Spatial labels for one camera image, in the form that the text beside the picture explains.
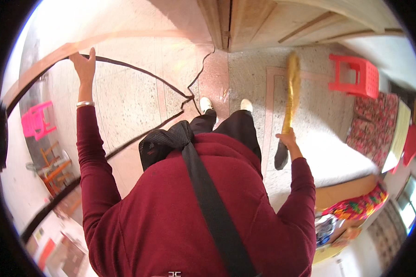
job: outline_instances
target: yellow broom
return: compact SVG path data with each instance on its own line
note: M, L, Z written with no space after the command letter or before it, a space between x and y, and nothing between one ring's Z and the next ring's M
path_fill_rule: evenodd
M290 132L293 117L299 106L300 98L300 65L299 58L295 52L291 52L287 63L287 80L288 80L288 101L285 110L285 119L283 120L282 134ZM274 167L281 170L288 163L288 149L279 140L276 155L274 157Z

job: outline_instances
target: silver bracelet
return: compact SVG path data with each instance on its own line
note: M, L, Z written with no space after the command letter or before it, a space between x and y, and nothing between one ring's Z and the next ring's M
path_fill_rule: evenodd
M77 108L84 107L84 106L95 106L94 101L80 101L77 103Z

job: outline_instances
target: person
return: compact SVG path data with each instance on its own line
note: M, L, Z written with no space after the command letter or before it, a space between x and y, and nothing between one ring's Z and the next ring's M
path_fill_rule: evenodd
M89 261L100 276L228 276L192 189L179 150L148 167L121 199L99 135L92 83L95 50L70 56L80 79L77 149L82 175L83 229ZM277 211L261 174L261 152L242 101L216 130L216 112L202 98L203 115L190 127L208 171L258 273L309 276L316 249L315 185L293 129L277 137L291 156L291 193Z

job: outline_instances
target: wire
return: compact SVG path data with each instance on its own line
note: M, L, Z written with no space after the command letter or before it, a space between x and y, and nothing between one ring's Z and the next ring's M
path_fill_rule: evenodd
M100 56L96 56L96 61L99 62L104 62L104 63L112 63L112 64L116 64L116 65L120 65L120 66L125 66L125 67L129 67L132 68L134 70L140 71L142 73L145 73L147 75L150 75L153 78L156 78L160 81L162 81L164 84L166 84L167 86L169 86L173 91L175 91L176 93L178 93L179 95L181 95L182 97L186 98L185 101L182 102L180 108L181 111L175 115L173 115L172 117L168 118L167 120L163 121L161 124L157 125L156 127L154 127L153 129L150 129L146 132L144 132L143 134L134 137L133 139L127 141L126 143L124 143L122 146L118 147L117 149L115 149L114 151L112 151L111 153L109 153L108 155L106 155L106 160L109 160L111 158L113 158L115 155L117 155L118 153L120 153L122 150L124 150L125 148L127 148L128 146L130 146L131 144L133 144L134 142L138 141L139 139L143 138L144 136L146 136L147 134L149 134L150 132L160 129L161 127L165 126L168 122L170 122L171 120L177 118L178 116L180 116L181 114L184 113L183 111L183 106L192 101L194 103L194 106L197 109L197 112L199 114L200 111L197 108L196 102L194 100L194 93L193 91L190 89L190 87L196 82L197 79L199 79L200 74L203 72L204 70L204 66L203 64L205 63L205 59L210 56L212 53L214 53L216 51L216 48L214 48L214 50L210 53L208 53L202 60L202 69L200 70L200 72L196 75L196 77L194 78L194 80L189 84L189 86L187 87L188 90L190 91L191 95L185 95L183 92L181 92L177 87L171 85L170 83L168 83L167 81L163 80L162 78L160 78L157 75L154 75L153 73L146 71L145 69L141 69L137 66L133 66L131 64L128 63L124 63L124 62L120 62L120 61L116 61L110 58L105 58L105 57L100 57ZM83 57L85 58L89 58L89 55L86 54L81 54ZM48 68L46 68L44 71L42 71L39 75L37 75L37 77L35 77L31 82L29 82L17 95L17 97L11 102L11 104L8 106L8 108L6 109L6 113L9 115L12 112L12 109L15 108L15 106L17 105L17 103L20 101L20 99L23 97L23 95L35 84L35 82L37 80L39 80L40 77L42 77L54 64L50 65ZM27 227L25 228L25 230L22 232L22 235L20 235L20 239L26 244L28 243L30 237L32 236L32 233L35 231L35 229L39 226L39 224L42 222L42 220L65 198L67 197L68 194L70 194L79 184L80 184L80 179L81 177L78 177L76 179L74 179L73 181L71 181L69 183L69 185L67 185L61 192L59 192L59 194L57 194L51 202L47 203L35 216L34 218L31 220L31 222L27 225Z

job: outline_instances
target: red sweater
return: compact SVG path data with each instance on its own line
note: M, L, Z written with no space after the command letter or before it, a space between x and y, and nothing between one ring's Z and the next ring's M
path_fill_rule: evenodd
M216 133L195 136L210 174L258 273L309 276L316 249L315 185L304 158L291 165L291 194L275 213L257 156ZM83 229L100 276L228 276L208 232L182 155L149 167L122 200L105 160L95 109L77 110Z

